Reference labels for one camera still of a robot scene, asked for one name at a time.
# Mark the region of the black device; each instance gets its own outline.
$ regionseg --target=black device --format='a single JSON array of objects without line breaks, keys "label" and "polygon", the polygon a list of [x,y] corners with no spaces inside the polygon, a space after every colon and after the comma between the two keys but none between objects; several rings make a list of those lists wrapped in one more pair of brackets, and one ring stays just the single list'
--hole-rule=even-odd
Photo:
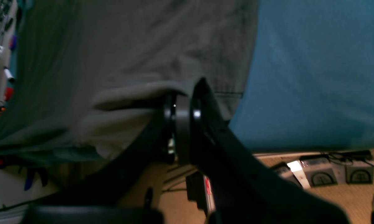
[{"label": "black device", "polygon": [[[205,79],[191,99],[171,95],[163,102],[119,157],[80,183],[36,201],[22,223],[161,223],[154,207],[162,189],[146,174],[154,173],[157,181],[169,159],[177,157],[211,181],[216,211],[209,223],[348,223],[338,207],[282,180],[244,148],[223,121]],[[167,150],[173,136],[177,156]],[[131,210],[136,205],[140,209]],[[300,216],[291,215],[296,210]]]}]

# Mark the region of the gray cloth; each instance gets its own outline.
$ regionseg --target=gray cloth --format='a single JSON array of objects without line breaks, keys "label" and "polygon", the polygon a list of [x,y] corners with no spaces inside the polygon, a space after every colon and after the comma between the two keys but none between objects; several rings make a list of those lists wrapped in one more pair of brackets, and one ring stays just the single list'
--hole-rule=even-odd
[{"label": "gray cloth", "polygon": [[230,119],[245,89],[256,10],[256,0],[35,1],[0,117],[0,155],[38,166],[97,158],[92,150],[113,158],[163,96],[191,95],[201,77]]}]

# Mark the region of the gray fabric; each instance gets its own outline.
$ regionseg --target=gray fabric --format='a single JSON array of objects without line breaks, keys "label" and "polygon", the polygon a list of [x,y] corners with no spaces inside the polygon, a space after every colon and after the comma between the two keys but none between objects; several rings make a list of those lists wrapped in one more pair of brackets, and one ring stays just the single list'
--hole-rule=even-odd
[{"label": "gray fabric", "polygon": [[191,95],[200,77],[230,119],[245,89],[256,9],[253,0],[35,1],[0,117],[0,155],[49,165],[92,159],[74,149],[96,148],[112,158],[158,99]]}]

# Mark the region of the black mount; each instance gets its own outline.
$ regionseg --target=black mount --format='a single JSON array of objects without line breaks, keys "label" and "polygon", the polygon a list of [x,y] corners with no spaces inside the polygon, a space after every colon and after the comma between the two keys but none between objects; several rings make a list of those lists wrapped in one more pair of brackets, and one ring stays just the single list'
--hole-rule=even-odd
[{"label": "black mount", "polygon": [[[196,166],[211,181],[216,211],[209,223],[348,223],[338,207],[282,180],[248,152],[223,121],[205,79],[191,99],[167,97],[125,152],[82,182],[42,198],[22,223],[94,223],[98,217],[101,223],[162,223],[153,210],[161,192],[140,177],[152,162],[169,164],[173,136],[178,162]],[[127,208],[135,206],[135,199],[128,200],[134,197],[142,198],[140,208]]]}]

